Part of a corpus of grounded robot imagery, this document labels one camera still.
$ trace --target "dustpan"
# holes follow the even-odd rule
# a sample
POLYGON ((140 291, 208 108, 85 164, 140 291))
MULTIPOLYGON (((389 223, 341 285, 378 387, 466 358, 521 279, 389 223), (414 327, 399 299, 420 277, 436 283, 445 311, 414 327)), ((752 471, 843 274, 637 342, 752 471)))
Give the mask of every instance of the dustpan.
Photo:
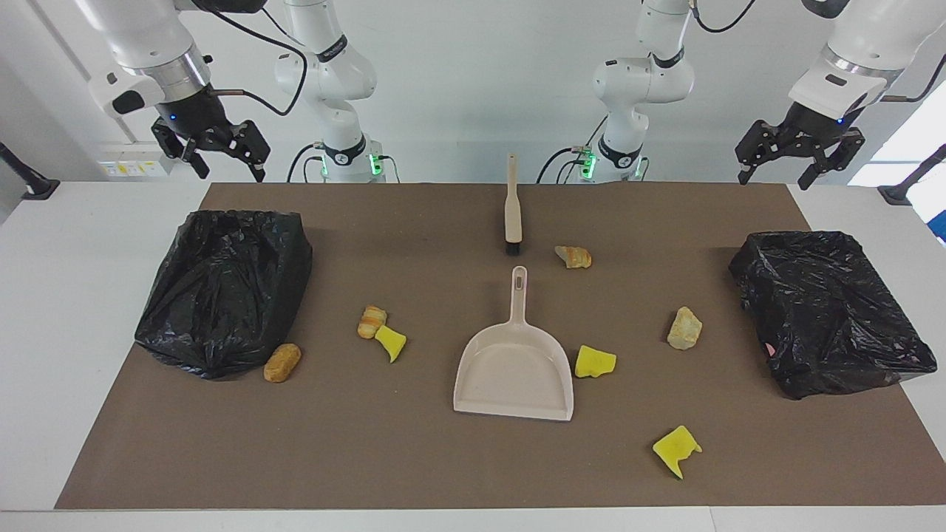
POLYGON ((525 267, 513 269, 509 321, 478 332, 464 349, 453 410, 571 420, 569 359, 552 336, 526 323, 525 267))

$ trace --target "yellow sponge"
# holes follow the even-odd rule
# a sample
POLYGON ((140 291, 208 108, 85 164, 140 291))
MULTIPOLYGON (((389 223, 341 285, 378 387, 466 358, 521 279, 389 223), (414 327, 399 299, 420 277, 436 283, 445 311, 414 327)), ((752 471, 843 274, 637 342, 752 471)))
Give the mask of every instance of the yellow sponge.
POLYGON ((578 362, 575 363, 575 377, 599 377, 614 371, 618 357, 598 349, 582 346, 578 350, 578 362))
POLYGON ((703 452, 700 444, 696 443, 693 434, 686 427, 680 425, 671 433, 663 436, 654 444, 654 452, 663 460, 664 464, 674 472, 677 478, 683 480, 683 471, 680 470, 680 460, 686 460, 693 451, 703 452))
POLYGON ((408 337, 394 331, 386 325, 382 325, 375 333, 375 340, 381 342, 391 356, 391 363, 397 360, 397 355, 401 354, 401 349, 408 342, 408 337))

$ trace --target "black garbage bag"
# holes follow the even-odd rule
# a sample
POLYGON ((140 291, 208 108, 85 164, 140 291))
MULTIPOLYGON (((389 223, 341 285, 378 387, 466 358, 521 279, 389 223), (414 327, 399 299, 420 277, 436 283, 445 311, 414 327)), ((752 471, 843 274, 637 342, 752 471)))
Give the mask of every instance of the black garbage bag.
POLYGON ((937 370, 850 235, 749 235, 729 264, 772 377, 793 399, 851 394, 937 370))
POLYGON ((192 212, 158 269, 134 339, 202 379, 265 364, 289 334, 311 268, 298 214, 192 212))

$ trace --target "white table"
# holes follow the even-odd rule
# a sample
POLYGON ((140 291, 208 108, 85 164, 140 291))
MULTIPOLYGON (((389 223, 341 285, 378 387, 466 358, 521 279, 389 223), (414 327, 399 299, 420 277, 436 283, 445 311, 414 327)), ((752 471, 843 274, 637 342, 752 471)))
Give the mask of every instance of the white table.
MULTIPOLYGON (((378 511, 50 511, 144 308, 175 228, 205 183, 64 183, 0 226, 0 530, 942 530, 946 506, 378 511)), ((946 249, 873 189, 793 188, 813 229, 867 255, 920 336, 946 355, 946 249)), ((946 455, 946 375, 904 384, 946 455)))

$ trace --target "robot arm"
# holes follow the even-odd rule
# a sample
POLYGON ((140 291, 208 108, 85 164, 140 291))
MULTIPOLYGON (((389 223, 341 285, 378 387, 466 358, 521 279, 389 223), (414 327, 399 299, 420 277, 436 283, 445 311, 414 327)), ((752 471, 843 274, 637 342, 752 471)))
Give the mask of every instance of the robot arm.
POLYGON ((785 119, 778 126, 756 121, 736 148, 743 185, 760 165, 782 156, 815 159, 798 180, 803 189, 831 170, 847 168, 864 144, 853 121, 884 96, 923 42, 946 23, 942 0, 802 3, 834 19, 834 32, 789 92, 794 102, 785 119))
POLYGON ((337 182, 384 181, 378 162, 380 145, 361 130, 358 113, 348 100, 375 92, 375 69, 348 43, 335 14, 333 0, 284 0, 291 32, 307 49, 307 64, 281 56, 276 80, 287 93, 298 85, 307 68, 304 98, 315 112, 324 139, 325 177, 337 182))
POLYGON ((669 103, 693 88, 693 68, 684 58, 683 35, 691 12, 688 0, 643 0, 638 39, 646 58, 622 58, 599 65, 595 94, 607 107, 607 126, 596 147, 594 183, 626 180, 647 134, 641 103, 669 103))
MULTIPOLYGON (((249 167, 257 182, 270 147, 251 120, 232 124, 210 85, 209 56, 178 19, 189 0, 75 0, 105 38, 117 68, 95 76, 90 89, 105 113, 119 116, 155 107, 151 126, 165 154, 181 158, 205 178, 210 168, 197 153, 221 151, 249 167)), ((201 0, 201 9, 256 12, 266 0, 201 0)))

